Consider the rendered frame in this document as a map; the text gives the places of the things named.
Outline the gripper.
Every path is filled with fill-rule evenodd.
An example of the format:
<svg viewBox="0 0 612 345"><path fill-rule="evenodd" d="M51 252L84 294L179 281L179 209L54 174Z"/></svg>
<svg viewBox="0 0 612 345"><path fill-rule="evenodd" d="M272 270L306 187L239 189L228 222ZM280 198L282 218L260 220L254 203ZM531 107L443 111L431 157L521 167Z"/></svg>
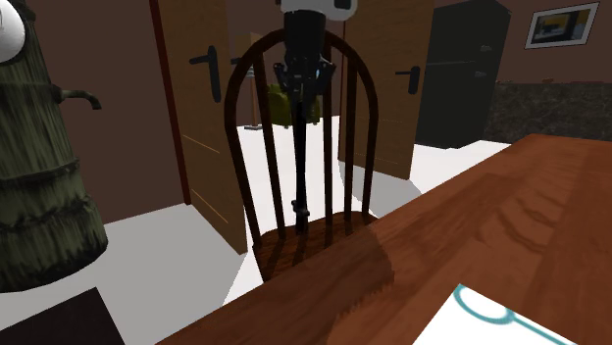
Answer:
<svg viewBox="0 0 612 345"><path fill-rule="evenodd" d="M310 10L290 11L283 15L283 24L286 66L274 63L273 69L293 115L298 112L303 83L302 113L310 115L316 97L327 92L336 69L336 65L322 55L326 16Z"/></svg>

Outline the floor lamp tan shade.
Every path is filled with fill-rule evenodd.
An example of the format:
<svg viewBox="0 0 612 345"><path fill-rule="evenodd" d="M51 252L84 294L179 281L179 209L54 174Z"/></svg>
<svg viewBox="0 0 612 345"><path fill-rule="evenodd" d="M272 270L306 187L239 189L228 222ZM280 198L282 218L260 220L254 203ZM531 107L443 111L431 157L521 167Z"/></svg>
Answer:
<svg viewBox="0 0 612 345"><path fill-rule="evenodd" d="M235 53L236 58L240 59L243 54L261 38L261 35L254 32L242 33L235 37ZM260 130L262 126L258 121L258 97L257 87L255 82L255 73L253 66L250 66L247 73L246 79L249 80L250 100L251 100L251 118L250 124L245 126L248 130Z"/></svg>

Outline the dark wooden spindle-back chair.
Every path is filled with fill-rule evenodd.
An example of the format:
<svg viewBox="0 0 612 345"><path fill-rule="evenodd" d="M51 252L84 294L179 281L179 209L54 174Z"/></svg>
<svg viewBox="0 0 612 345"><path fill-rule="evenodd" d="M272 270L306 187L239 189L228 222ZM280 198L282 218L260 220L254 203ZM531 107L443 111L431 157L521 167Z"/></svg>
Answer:
<svg viewBox="0 0 612 345"><path fill-rule="evenodd" d="M267 99L267 82L263 62L263 54L275 45L283 42L284 36L285 33L283 29L274 30L253 43L243 54L237 61L234 71L229 78L224 104L225 131L229 143L229 150L251 237L253 239L254 256L264 281L268 281L280 275L304 260L332 246L337 240L349 236L351 233L364 228L365 225L375 220L375 217L370 214L369 209L379 123L379 105L376 88L365 63L357 52L345 40L327 30L324 50L328 52L334 48L347 60L346 113L343 118L345 124L345 182L343 210L337 213L332 210L332 153L330 148L332 93L327 91L324 94L324 176L326 213L322 219L315 221L300 220L293 226L285 224L284 213L281 207L281 185L272 129L271 111ZM277 221L277 228L270 234L260 233L236 125L237 97L239 95L240 85L246 77L246 73L250 66L253 66L255 72L260 116L264 128L266 158ZM356 212L352 209L358 81L364 84L369 107L365 177L362 208L360 212Z"/></svg>

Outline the black refrigerator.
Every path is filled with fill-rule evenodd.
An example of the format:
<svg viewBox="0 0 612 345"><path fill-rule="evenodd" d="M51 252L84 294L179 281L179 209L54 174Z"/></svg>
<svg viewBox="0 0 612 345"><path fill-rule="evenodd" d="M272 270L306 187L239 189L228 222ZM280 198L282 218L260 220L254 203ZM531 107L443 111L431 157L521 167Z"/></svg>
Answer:
<svg viewBox="0 0 612 345"><path fill-rule="evenodd" d="M417 144L461 148L483 138L510 19L496 0L433 11Z"/></svg>

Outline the brown wooden table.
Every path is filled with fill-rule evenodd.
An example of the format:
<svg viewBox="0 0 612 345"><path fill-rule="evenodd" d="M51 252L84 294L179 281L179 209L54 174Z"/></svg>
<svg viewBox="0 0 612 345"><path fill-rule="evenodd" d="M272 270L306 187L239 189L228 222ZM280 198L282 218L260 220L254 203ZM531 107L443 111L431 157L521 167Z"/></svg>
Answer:
<svg viewBox="0 0 612 345"><path fill-rule="evenodd" d="M612 142L531 134L159 345L413 345L458 285L612 345Z"/></svg>

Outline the dark green cone-shaped vessel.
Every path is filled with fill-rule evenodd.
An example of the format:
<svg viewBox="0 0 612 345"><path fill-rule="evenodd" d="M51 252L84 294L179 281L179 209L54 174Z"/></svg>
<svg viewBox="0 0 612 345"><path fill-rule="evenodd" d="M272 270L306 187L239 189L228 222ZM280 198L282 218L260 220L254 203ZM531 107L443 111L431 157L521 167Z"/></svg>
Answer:
<svg viewBox="0 0 612 345"><path fill-rule="evenodd" d="M51 81L35 19L26 0L0 0L0 294L67 277L108 246L59 108L101 104Z"/></svg>

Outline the white flat sheet teal print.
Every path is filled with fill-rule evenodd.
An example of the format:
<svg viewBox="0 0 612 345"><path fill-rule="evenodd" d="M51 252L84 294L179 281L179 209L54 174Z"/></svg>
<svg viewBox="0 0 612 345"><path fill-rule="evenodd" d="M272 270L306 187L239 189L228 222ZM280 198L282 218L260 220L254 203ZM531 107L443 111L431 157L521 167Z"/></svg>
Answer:
<svg viewBox="0 0 612 345"><path fill-rule="evenodd" d="M458 284L413 345L578 345Z"/></svg>

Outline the framed wall picture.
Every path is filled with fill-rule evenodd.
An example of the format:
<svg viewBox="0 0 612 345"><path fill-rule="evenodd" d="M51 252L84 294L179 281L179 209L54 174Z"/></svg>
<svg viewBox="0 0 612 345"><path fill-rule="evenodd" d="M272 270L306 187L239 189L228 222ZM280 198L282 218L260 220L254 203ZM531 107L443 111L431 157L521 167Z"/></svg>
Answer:
<svg viewBox="0 0 612 345"><path fill-rule="evenodd" d="M534 12L525 49L585 45L598 2Z"/></svg>

